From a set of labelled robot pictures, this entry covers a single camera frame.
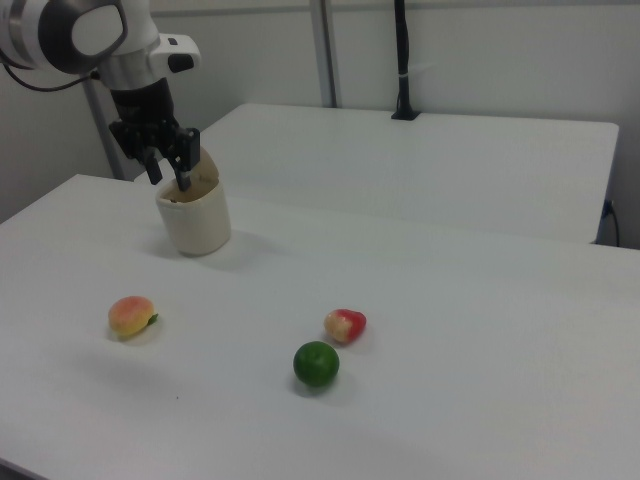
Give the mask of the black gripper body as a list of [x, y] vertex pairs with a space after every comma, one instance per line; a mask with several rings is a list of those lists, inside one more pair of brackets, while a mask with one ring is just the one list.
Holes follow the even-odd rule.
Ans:
[[166, 154], [174, 146], [179, 124], [167, 80], [110, 94], [118, 119], [109, 129], [127, 158], [145, 162], [151, 150]]

